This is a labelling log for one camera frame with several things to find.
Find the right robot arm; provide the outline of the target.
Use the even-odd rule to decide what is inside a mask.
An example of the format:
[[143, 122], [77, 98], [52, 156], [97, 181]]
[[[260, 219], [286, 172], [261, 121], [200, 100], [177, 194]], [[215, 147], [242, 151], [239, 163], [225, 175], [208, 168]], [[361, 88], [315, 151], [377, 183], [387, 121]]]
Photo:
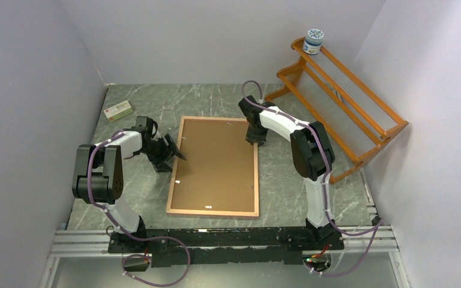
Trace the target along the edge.
[[329, 241], [326, 230], [335, 227], [329, 209], [329, 180], [335, 155], [324, 125], [318, 121], [301, 121], [279, 109], [275, 104], [258, 104], [249, 95], [238, 103], [249, 127], [246, 141], [262, 146], [267, 133], [273, 131], [291, 144], [293, 164], [303, 178], [308, 211], [306, 233], [308, 245], [322, 248]]

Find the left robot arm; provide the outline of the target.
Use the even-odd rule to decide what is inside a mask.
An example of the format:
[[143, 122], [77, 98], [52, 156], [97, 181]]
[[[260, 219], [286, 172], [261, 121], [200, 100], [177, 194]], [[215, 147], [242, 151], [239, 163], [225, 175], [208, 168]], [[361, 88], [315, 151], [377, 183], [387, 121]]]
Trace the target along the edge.
[[117, 131], [96, 144], [80, 145], [76, 152], [72, 192], [75, 198], [96, 207], [113, 224], [113, 231], [124, 236], [124, 244], [133, 252], [142, 251], [148, 236], [142, 217], [134, 212], [122, 195], [123, 162], [146, 155], [158, 173], [171, 172], [167, 162], [185, 159], [170, 134], [161, 136], [158, 123], [139, 116], [134, 126]]

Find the small white red box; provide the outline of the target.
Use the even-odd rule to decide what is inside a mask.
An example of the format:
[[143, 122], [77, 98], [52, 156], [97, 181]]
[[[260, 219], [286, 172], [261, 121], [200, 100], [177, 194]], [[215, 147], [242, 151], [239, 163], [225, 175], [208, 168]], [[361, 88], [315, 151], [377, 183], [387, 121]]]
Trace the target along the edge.
[[133, 113], [133, 108], [130, 103], [125, 100], [114, 106], [108, 107], [103, 110], [105, 117], [110, 122], [115, 122], [131, 113]]

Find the orange wooden rack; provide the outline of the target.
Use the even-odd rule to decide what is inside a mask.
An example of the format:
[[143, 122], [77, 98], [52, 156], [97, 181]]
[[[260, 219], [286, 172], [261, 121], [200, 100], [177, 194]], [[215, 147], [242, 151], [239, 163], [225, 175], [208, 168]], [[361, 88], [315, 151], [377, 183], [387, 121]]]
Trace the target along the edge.
[[368, 164], [408, 122], [326, 47], [309, 55], [304, 41], [301, 37], [292, 42], [291, 49], [300, 57], [277, 72], [283, 87], [265, 98], [273, 101], [291, 93], [324, 124], [352, 163], [341, 174], [332, 174], [330, 182], [335, 184]]

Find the white blue jar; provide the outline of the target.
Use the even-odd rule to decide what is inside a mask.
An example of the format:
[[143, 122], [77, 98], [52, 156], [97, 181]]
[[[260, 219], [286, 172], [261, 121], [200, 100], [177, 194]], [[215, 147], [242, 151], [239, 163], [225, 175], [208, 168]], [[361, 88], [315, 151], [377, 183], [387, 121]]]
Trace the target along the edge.
[[319, 53], [323, 43], [324, 32], [320, 29], [309, 29], [303, 43], [303, 51], [309, 55]]

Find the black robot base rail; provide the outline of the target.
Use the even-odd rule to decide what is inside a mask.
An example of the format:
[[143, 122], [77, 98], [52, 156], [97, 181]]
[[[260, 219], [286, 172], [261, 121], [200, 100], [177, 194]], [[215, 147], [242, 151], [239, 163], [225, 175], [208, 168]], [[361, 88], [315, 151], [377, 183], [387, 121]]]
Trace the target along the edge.
[[146, 229], [144, 242], [110, 234], [110, 254], [150, 254], [154, 268], [172, 265], [265, 263], [300, 264], [322, 250], [344, 249], [342, 234], [306, 226], [215, 229]]

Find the aluminium extrusion rail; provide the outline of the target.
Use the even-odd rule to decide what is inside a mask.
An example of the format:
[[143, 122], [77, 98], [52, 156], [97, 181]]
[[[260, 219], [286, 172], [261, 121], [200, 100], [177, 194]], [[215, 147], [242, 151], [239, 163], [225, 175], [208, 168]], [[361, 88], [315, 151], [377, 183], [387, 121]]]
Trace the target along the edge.
[[148, 229], [148, 240], [105, 230], [59, 230], [55, 233], [40, 287], [51, 287], [61, 258], [117, 257], [133, 254], [148, 258], [150, 267], [224, 263], [283, 262], [297, 264], [316, 254], [388, 253], [400, 287], [409, 280], [390, 226], [342, 227], [340, 232], [314, 232], [304, 226], [210, 229]]

